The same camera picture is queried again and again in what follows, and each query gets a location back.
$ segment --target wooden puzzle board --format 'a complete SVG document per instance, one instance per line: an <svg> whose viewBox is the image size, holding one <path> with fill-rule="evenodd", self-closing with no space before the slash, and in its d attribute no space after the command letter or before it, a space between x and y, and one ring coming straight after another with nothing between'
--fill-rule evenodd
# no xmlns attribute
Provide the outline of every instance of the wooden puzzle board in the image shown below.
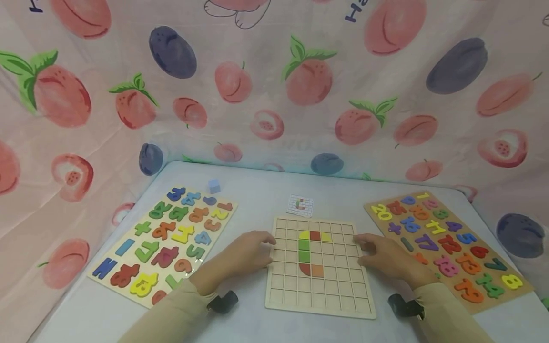
<svg viewBox="0 0 549 343"><path fill-rule="evenodd" d="M174 187L88 276L151 308L202 264L237 206L192 188Z"/></svg>
<svg viewBox="0 0 549 343"><path fill-rule="evenodd" d="M358 265L355 225L297 217L274 219L265 307L376 318L366 270Z"/></svg>
<svg viewBox="0 0 549 343"><path fill-rule="evenodd" d="M386 237L427 265L471 314L534 290L430 192L376 201L364 209Z"/></svg>

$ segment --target white table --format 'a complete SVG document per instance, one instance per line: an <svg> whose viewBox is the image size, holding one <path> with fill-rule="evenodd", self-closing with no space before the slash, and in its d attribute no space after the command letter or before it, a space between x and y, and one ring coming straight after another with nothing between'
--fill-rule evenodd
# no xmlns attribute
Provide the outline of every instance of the white table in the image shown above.
<svg viewBox="0 0 549 343"><path fill-rule="evenodd" d="M270 231L273 218L285 215L291 194L314 198L313 217L351 221L359 233L379 234L379 229L362 208L364 203L428 189L508 263L511 262L486 224L457 190L172 162L89 265L95 265L133 227L142 213L158 202L166 189L184 184L206 192L208 180L213 178L221 183L219 195L238 202L239 207L208 258L243 232L252 229ZM397 319L387 303L391 294L406 288L378 273L369 274L378 313L376 320L265 309L267 275L266 271L261 271L246 280L226 285L237 293L239 303L228 315L214 315L202 323L190 341L424 342L425 338L412 325L413 320ZM82 275L31 341L115 342L145 310ZM549 337L549 313L534 293L479 313L475 319L498 343L546 342Z"/></svg>

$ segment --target hand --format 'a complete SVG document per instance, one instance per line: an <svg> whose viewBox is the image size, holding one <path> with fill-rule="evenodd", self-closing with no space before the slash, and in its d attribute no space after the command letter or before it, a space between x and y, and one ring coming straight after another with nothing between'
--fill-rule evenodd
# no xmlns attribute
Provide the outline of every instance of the hand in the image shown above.
<svg viewBox="0 0 549 343"><path fill-rule="evenodd" d="M373 250L374 254L362 256L358 263L365 267L374 267L388 277L404 280L412 290L439 282L434 273L408 254L392 239L374 234L354 236L363 250Z"/></svg>

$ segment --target beige sleeve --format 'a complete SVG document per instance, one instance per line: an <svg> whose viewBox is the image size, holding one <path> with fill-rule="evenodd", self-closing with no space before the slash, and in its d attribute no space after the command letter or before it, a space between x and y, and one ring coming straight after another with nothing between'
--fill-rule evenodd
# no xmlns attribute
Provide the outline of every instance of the beige sleeve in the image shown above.
<svg viewBox="0 0 549 343"><path fill-rule="evenodd" d="M414 294L425 310L419 325L429 342L494 343L444 284L425 285Z"/></svg>
<svg viewBox="0 0 549 343"><path fill-rule="evenodd" d="M195 321L206 316L206 306L216 296L201 296L186 279L136 321L119 342L181 343Z"/></svg>

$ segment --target green block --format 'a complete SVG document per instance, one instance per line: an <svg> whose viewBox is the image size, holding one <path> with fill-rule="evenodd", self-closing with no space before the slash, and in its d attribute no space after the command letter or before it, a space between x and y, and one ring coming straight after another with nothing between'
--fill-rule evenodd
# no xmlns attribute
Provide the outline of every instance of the green block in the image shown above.
<svg viewBox="0 0 549 343"><path fill-rule="evenodd" d="M299 251L299 262L311 263L311 254L308 251Z"/></svg>
<svg viewBox="0 0 549 343"><path fill-rule="evenodd" d="M299 250L309 251L309 241L306 239L299 240Z"/></svg>

